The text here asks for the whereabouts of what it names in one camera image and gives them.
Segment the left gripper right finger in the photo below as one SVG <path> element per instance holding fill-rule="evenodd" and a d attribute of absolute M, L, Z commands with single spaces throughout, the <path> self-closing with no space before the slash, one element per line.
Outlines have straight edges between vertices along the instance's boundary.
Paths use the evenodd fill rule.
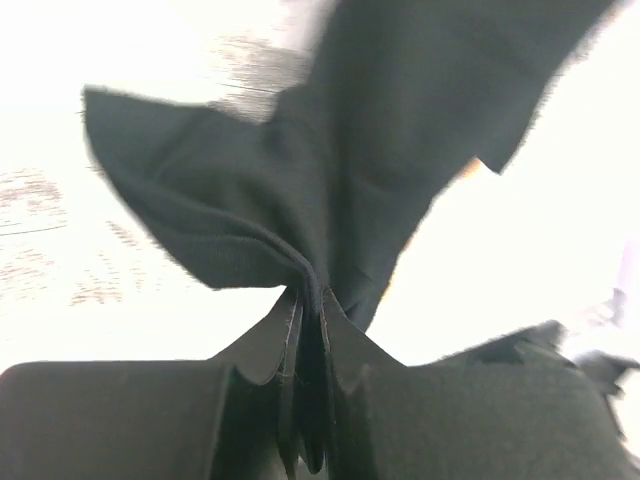
<path fill-rule="evenodd" d="M 624 479 L 604 399 L 530 330 L 408 367 L 326 294 L 333 479 Z"/>

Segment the black t shirt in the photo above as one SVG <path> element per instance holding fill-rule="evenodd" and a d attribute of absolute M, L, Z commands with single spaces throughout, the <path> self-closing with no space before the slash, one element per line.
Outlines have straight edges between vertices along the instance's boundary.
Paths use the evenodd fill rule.
<path fill-rule="evenodd" d="M 213 288 L 325 289 L 370 325 L 432 199 L 500 171 L 605 1 L 341 1 L 306 79 L 261 124 L 87 88 L 115 190 Z"/>

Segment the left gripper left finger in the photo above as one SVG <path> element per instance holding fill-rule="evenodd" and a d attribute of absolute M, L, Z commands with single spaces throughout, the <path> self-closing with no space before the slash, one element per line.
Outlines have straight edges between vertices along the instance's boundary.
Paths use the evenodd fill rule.
<path fill-rule="evenodd" d="M 5 479 L 292 479 L 303 306 L 198 361 L 31 362 L 1 377 Z"/>

